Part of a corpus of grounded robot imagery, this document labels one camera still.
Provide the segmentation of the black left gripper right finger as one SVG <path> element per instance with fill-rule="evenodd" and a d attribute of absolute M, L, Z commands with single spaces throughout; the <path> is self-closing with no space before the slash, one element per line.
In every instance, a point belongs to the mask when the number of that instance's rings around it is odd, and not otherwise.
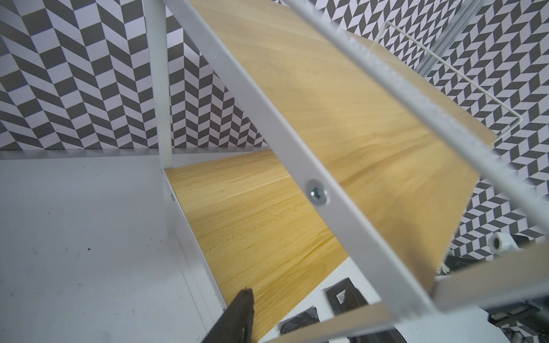
<path fill-rule="evenodd" d="M 386 330 L 357 337 L 350 337 L 349 343 L 406 343 L 404 337 L 396 330 Z"/>

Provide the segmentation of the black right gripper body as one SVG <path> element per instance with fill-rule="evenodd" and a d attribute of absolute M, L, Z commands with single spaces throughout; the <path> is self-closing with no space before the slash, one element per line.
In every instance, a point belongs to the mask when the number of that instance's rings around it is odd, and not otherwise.
<path fill-rule="evenodd" d="M 454 257 L 449 254 L 441 268 L 440 275 L 458 272 L 479 263 L 481 260 L 472 260 L 463 257 Z M 503 327 L 511 322 L 519 322 L 533 332 L 548 332 L 548 296 L 516 302 L 500 307 L 486 309 L 488 322 L 496 327 Z"/>

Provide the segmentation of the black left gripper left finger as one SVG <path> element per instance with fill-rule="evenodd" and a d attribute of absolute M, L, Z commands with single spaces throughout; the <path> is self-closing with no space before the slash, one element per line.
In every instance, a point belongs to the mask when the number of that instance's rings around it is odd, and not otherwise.
<path fill-rule="evenodd" d="M 251 343 L 254 322 L 252 289 L 241 290 L 217 320 L 203 343 Z"/>

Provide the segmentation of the black tea bag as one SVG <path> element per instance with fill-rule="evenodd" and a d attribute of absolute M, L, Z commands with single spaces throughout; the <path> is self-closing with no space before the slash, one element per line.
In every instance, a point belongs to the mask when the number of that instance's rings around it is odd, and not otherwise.
<path fill-rule="evenodd" d="M 308 327 L 312 324 L 318 323 L 320 321 L 317 313 L 316 307 L 310 307 L 305 311 L 296 314 L 293 317 L 290 317 L 288 320 L 285 320 L 278 324 L 279 334 L 284 335 L 290 332 L 294 332 L 298 329 Z"/>
<path fill-rule="evenodd" d="M 360 290 L 354 286 L 350 278 L 345 278 L 326 288 L 325 294 L 334 315 L 368 305 L 367 300 Z"/>

